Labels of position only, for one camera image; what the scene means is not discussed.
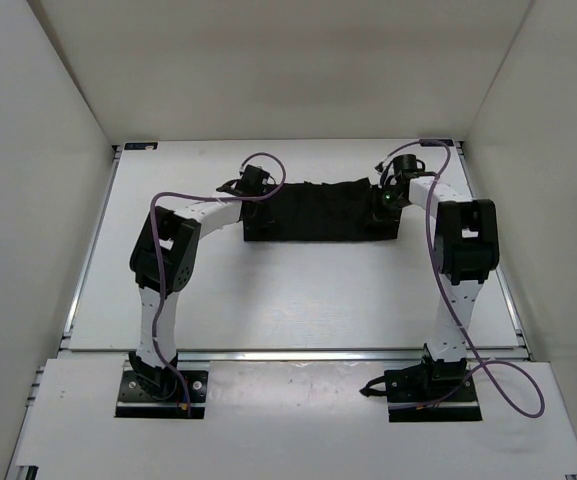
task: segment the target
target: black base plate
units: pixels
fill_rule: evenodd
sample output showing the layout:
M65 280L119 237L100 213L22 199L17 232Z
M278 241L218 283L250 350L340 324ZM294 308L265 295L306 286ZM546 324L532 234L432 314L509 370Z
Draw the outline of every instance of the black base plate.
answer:
M208 372L205 370L180 370L188 383L190 394L191 417L188 410L177 404L181 401L177 393L169 399L155 399L144 392L137 381L137 374L124 370L117 394L115 417L121 418L175 418L181 420L201 420L205 414L206 394L208 392ZM195 390L193 384L201 382L201 388Z
M386 396L388 399L388 419L396 422L475 422L482 420L481 409L477 401L475 383L471 378L453 395L437 406L426 408L397 409L397 405L410 405L441 398L454 386L446 390L435 389L432 397L419 384L414 370L386 370Z

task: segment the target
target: white floor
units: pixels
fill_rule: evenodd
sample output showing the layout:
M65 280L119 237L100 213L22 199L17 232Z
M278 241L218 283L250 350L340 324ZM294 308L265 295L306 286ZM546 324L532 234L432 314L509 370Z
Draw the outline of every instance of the white floor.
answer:
M390 424L383 399L357 390L379 363L212 362L206 418L114 418L124 357L49 361L18 465L37 480L90 479L526 479L577 474L577 441L547 364L523 363L546 397L538 420L520 417L483 374L484 420ZM494 368L522 407L529 383Z
M137 347L140 303L128 260L162 190L211 194L238 175L251 153L285 163L288 181L337 182L369 176L405 140L161 142L123 152L75 318L73 350ZM456 150L444 181L468 185ZM430 170L445 151L411 148ZM278 169L261 163L275 177ZM161 202L184 205L177 199ZM176 342L187 350L420 348L438 302L424 237L423 211L404 210L396 241L362 244L243 242L241 225L206 237L177 309ZM496 275L477 301L471 334L481 347L514 347L517 338Z

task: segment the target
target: white surface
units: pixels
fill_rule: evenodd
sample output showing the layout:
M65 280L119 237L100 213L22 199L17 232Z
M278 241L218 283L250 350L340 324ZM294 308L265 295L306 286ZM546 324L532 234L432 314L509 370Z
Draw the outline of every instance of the white surface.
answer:
M536 2L467 145L528 339L577 431L577 2Z
M0 0L0 478L54 354L112 150L24 0Z
M529 0L31 0L114 143L463 138Z
M577 473L577 442L547 364L522 364L546 396L544 417L520 417L476 374L484 420L390 424L383 399L358 393L378 363L220 363L206 418L114 418L122 357L53 360L18 463L37 480L82 478L553 480ZM520 405L530 384L493 370Z
M75 319L72 349L129 350L139 341L140 305L128 260L163 190L211 194L240 163L269 151L288 180L336 182L370 175L401 140L164 142L124 152ZM445 150L413 148L438 170ZM453 149L444 180L462 194L466 181ZM277 178L272 161L263 163ZM179 209L189 202L162 199ZM241 224L202 239L177 309L179 349L421 348L432 329L437 286L421 208L404 210L396 241L355 244L251 243ZM516 346L495 275L475 305L479 346Z

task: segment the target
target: white wall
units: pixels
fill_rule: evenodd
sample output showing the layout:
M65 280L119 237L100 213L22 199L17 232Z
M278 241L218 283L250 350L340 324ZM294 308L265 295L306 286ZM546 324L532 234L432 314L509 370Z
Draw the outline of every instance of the white wall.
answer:
M577 432L577 2L536 2L467 146L529 340Z
M0 478L56 352L112 151L24 0L0 0Z
M110 139L463 138L529 0L31 0Z

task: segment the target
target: black label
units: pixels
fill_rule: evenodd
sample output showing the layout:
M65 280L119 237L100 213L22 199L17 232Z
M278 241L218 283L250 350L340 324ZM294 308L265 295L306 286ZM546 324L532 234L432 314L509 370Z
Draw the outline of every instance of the black label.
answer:
M454 147L455 142L453 142L450 138L421 138L419 139L419 145L422 147L441 147L441 145L435 142L443 142L449 147Z
M127 143L124 150L157 150L158 142Z

